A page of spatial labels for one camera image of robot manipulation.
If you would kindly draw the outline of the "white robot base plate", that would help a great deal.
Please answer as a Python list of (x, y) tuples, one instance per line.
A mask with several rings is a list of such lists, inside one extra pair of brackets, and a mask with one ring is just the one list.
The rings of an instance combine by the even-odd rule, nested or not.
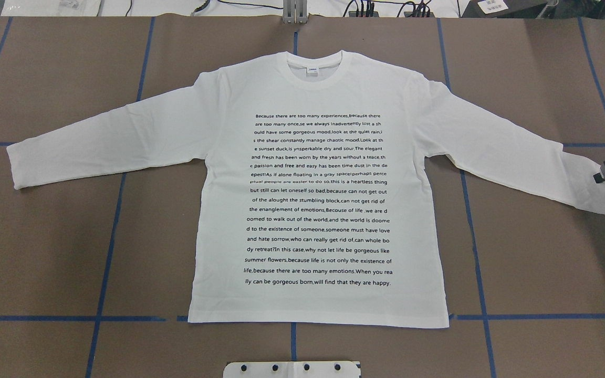
[(223, 377), (360, 377), (355, 361), (270, 361), (229, 363)]

